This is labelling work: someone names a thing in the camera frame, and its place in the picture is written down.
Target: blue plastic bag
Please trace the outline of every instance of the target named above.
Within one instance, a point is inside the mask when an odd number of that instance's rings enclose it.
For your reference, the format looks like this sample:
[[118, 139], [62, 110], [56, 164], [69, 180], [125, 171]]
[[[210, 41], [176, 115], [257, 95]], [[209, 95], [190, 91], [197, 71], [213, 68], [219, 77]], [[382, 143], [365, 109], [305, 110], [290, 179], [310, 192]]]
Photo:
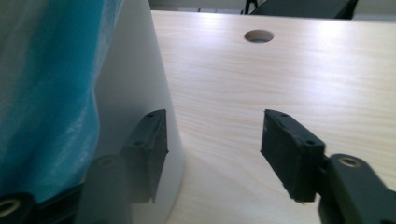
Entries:
[[81, 181], [98, 139], [94, 83], [121, 5], [0, 3], [0, 196], [42, 202]]

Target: table surface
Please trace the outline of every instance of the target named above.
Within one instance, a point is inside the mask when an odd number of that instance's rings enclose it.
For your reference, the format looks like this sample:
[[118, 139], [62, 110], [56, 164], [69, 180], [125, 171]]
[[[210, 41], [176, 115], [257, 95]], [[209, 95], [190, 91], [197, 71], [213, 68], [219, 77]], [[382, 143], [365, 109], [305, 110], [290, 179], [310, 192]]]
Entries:
[[[152, 14], [186, 156], [168, 223], [319, 223], [259, 152], [264, 109], [396, 189], [396, 23]], [[247, 42], [256, 29], [274, 39]]]

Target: desk grommet hole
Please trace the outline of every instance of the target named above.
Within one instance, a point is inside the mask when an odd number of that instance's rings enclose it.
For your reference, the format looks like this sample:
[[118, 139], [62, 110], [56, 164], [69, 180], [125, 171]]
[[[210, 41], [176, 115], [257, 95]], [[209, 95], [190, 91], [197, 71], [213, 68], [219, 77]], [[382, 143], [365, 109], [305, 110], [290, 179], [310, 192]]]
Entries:
[[245, 39], [251, 43], [267, 43], [274, 39], [274, 35], [266, 30], [252, 30], [245, 33]]

